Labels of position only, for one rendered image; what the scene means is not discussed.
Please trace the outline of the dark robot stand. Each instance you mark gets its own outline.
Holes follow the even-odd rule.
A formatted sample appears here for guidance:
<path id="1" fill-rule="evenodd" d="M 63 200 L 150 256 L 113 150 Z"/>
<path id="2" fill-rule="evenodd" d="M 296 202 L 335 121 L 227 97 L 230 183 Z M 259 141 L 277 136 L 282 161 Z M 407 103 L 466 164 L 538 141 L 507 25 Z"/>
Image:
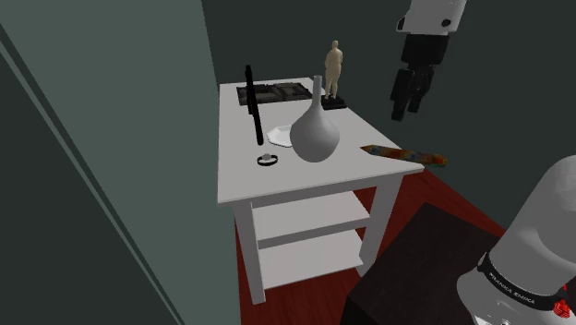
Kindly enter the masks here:
<path id="1" fill-rule="evenodd" d="M 475 325 L 456 282 L 497 241 L 423 204 L 348 294 L 340 325 Z"/>

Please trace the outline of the multicoloured pencil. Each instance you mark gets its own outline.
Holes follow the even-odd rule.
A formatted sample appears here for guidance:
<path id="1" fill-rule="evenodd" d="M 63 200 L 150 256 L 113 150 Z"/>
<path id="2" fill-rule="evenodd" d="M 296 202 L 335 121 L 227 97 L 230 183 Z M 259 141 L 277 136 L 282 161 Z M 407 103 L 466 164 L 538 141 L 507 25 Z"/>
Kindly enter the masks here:
<path id="1" fill-rule="evenodd" d="M 439 154 L 422 153 L 413 150 L 402 150 L 379 145 L 365 145 L 361 146 L 360 149 L 374 156 L 411 163 L 420 163 L 429 166 L 445 167 L 448 163 L 448 159 Z"/>

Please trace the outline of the dark flat tray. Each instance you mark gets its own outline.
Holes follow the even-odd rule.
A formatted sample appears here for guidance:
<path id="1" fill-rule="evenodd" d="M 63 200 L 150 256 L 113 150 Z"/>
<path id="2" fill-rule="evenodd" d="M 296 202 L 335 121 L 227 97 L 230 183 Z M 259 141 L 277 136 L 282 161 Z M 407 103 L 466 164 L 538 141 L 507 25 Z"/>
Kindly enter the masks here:
<path id="1" fill-rule="evenodd" d="M 308 100 L 312 93 L 299 82 L 257 84 L 254 91 L 258 104 Z"/>

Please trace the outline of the grey long-necked vase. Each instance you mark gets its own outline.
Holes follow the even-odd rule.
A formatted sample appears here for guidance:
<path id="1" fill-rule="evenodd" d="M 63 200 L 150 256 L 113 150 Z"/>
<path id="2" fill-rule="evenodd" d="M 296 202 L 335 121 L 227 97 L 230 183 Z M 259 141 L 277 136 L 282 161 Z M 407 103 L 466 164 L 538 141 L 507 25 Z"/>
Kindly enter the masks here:
<path id="1" fill-rule="evenodd" d="M 340 142 L 339 129 L 329 120 L 321 104 L 322 76 L 313 78 L 313 97 L 309 108 L 291 125 L 290 140 L 295 153 L 304 161 L 319 163 L 335 152 Z"/>

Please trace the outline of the white table with shelves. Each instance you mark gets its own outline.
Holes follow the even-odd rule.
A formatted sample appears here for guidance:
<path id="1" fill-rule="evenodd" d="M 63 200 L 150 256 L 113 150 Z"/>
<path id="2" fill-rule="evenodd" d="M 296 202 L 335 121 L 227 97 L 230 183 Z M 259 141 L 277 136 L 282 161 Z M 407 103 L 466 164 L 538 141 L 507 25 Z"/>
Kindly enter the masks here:
<path id="1" fill-rule="evenodd" d="M 305 162 L 269 142 L 259 146 L 238 87 L 219 88 L 218 203 L 234 210 L 252 302 L 265 302 L 270 288 L 337 271 L 364 275 L 403 178 L 423 165 L 361 150 L 393 143 L 349 108 L 327 113 L 341 138 L 323 162 Z"/>

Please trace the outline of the tall black stick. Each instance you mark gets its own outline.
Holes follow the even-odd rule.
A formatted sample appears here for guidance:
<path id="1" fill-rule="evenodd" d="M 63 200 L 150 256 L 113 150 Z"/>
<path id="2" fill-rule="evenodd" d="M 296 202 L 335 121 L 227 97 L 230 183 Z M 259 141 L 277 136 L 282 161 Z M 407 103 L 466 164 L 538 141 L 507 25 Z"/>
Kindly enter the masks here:
<path id="1" fill-rule="evenodd" d="M 248 106 L 249 113 L 253 116 L 257 144 L 259 146 L 262 146 L 264 144 L 264 137 L 259 117 L 258 101 L 256 98 L 253 83 L 253 74 L 250 65 L 246 65 L 245 76 L 246 76 L 246 104 Z"/>

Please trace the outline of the white angular plate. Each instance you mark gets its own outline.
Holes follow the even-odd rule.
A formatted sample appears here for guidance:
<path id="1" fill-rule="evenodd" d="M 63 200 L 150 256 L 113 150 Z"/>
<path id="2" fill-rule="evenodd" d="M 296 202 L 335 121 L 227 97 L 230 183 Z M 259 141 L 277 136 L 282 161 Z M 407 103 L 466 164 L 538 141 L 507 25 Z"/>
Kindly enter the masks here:
<path id="1" fill-rule="evenodd" d="M 290 139 L 291 125 L 276 126 L 267 133 L 267 138 L 270 144 L 281 146 L 284 148 L 291 148 L 292 142 Z"/>

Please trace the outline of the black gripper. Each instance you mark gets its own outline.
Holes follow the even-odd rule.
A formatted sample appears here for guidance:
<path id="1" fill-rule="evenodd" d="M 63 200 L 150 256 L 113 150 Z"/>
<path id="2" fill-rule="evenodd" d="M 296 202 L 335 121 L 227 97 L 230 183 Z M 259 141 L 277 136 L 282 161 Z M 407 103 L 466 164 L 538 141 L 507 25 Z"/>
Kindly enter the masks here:
<path id="1" fill-rule="evenodd" d="M 392 120 L 401 122 L 406 111 L 418 112 L 435 74 L 433 66 L 442 63 L 449 40 L 449 35 L 406 35 L 401 60 L 408 66 L 419 68 L 415 71 L 401 68 L 398 71 L 390 94 Z"/>

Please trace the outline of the tan human figure statuette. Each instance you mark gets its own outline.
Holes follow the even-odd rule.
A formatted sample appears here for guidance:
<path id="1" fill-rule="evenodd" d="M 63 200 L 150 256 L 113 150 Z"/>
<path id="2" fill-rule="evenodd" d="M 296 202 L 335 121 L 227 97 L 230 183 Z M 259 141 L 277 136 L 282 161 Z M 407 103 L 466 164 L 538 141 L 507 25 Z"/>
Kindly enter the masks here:
<path id="1" fill-rule="evenodd" d="M 339 42 L 334 40 L 325 59 L 325 95 L 321 99 L 322 107 L 325 110 L 346 107 L 345 101 L 337 95 L 339 78 L 342 73 L 342 61 L 343 53 L 339 49 Z"/>

